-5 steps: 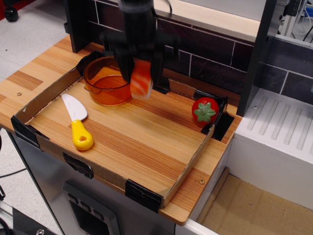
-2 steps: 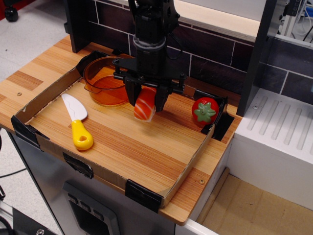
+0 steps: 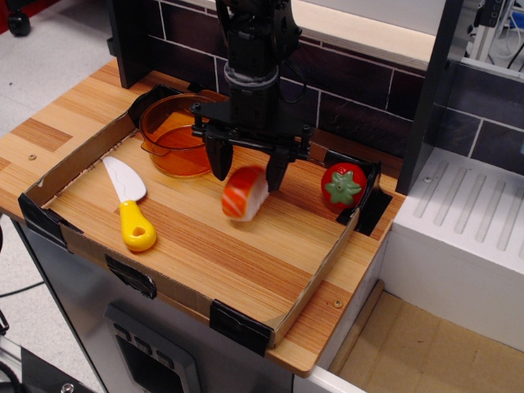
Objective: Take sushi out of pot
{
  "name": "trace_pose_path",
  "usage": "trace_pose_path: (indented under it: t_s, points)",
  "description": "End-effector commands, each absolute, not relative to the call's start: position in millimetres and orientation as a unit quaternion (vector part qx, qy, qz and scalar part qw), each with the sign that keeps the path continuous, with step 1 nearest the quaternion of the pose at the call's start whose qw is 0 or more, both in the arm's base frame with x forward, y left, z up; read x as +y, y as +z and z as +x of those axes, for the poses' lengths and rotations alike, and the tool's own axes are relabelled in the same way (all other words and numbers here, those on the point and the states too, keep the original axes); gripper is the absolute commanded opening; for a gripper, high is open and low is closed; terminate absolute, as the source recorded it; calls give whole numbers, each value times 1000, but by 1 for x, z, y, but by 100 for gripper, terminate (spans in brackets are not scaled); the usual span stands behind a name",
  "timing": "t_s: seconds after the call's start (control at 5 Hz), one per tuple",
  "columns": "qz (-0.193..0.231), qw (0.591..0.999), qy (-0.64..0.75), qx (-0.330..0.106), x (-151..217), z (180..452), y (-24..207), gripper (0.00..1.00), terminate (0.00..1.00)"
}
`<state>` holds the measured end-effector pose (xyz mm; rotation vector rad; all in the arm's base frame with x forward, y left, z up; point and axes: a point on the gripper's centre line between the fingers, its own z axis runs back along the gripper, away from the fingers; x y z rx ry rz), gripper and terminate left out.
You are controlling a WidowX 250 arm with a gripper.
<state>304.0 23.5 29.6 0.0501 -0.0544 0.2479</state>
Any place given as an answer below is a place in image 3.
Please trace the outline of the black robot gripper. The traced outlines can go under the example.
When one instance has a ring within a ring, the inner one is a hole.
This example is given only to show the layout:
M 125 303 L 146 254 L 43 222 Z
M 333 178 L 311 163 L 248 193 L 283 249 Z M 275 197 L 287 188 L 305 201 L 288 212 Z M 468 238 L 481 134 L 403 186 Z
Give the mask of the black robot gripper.
M 290 160 L 309 158 L 314 129 L 282 107 L 278 69 L 263 76 L 226 69 L 224 78 L 230 87 L 228 100 L 191 106 L 192 135 L 205 142 L 211 170 L 220 181 L 231 168 L 232 145 L 270 154 L 266 180 L 269 192 L 276 192 Z

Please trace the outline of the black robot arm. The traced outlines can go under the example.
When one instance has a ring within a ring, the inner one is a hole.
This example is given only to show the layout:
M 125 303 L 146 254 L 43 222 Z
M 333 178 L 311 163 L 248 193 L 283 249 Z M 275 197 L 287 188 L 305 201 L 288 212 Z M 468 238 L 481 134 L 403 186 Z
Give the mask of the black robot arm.
M 206 146 L 213 175 L 223 180 L 233 148 L 269 156 L 268 190 L 275 192 L 287 167 L 309 158 L 313 126 L 286 113 L 280 69 L 299 47 L 301 29 L 289 1 L 218 1 L 216 11 L 228 49 L 225 102 L 195 103 L 192 134 Z

